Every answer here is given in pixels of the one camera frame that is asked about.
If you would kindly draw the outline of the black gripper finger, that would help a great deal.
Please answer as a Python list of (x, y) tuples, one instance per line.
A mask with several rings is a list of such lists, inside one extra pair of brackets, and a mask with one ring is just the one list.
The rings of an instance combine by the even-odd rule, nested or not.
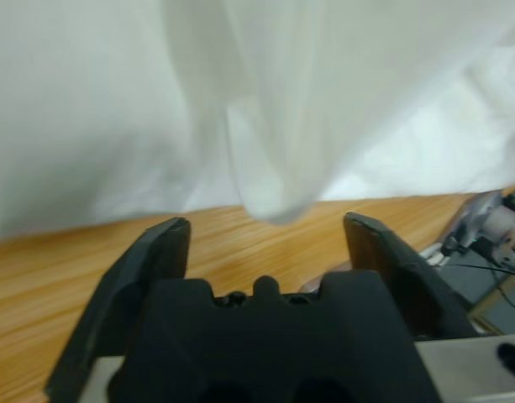
[(344, 231), (351, 269), (378, 273), (414, 338), (478, 336), (451, 287), (383, 222), (348, 212)]
[(150, 287), (187, 272), (191, 223), (146, 229), (102, 276), (45, 385), (48, 398), (77, 398), (101, 357), (125, 354)]

